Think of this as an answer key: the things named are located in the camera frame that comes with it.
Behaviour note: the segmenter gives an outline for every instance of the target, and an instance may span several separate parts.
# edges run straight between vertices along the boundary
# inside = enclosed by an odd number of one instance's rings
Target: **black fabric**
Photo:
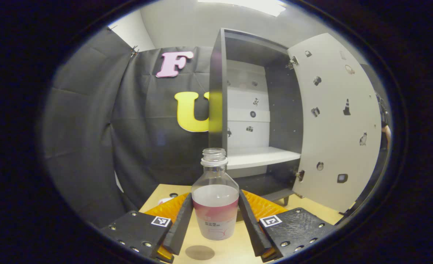
[[[141,207],[158,184],[191,185],[202,174],[208,132],[188,132],[177,122],[178,92],[197,92],[194,115],[208,118],[212,47],[171,47],[139,52],[127,67],[112,114],[114,164],[124,192]],[[192,51],[175,77],[157,78],[164,52]]]
[[[131,48],[107,29],[57,71],[42,123],[54,183],[83,219],[102,227],[124,214],[115,183],[110,117]]]

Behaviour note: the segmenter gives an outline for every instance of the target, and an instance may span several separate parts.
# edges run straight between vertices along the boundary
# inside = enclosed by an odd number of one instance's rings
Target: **white cabinet door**
[[[378,157],[381,118],[373,86],[352,54],[328,33],[294,45],[288,54],[298,61],[293,66],[304,123],[299,171],[305,175],[293,191],[345,212],[366,186]]]

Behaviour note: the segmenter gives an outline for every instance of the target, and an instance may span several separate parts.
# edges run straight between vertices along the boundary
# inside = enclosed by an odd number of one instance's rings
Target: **table surface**
[[[139,211],[146,212],[157,206],[160,199],[168,198],[171,193],[180,195],[188,193],[190,190],[190,186],[159,184]],[[290,196],[288,205],[285,206],[285,208],[290,210],[296,207],[302,207],[308,210],[329,224],[335,224],[342,218],[342,215],[334,209],[325,207],[308,198],[300,198],[293,194]],[[238,212],[233,236],[223,241],[212,241],[201,235],[195,212],[192,212],[181,252],[179,255],[174,255],[174,264],[219,264],[224,262],[228,263],[228,261],[231,263],[246,264],[262,263],[260,257],[254,256],[249,234],[240,213]]]

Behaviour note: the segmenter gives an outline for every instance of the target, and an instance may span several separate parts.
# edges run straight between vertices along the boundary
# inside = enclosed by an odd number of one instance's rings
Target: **white shelf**
[[[228,149],[228,165],[226,169],[243,169],[296,160],[300,153],[276,147],[247,147]]]

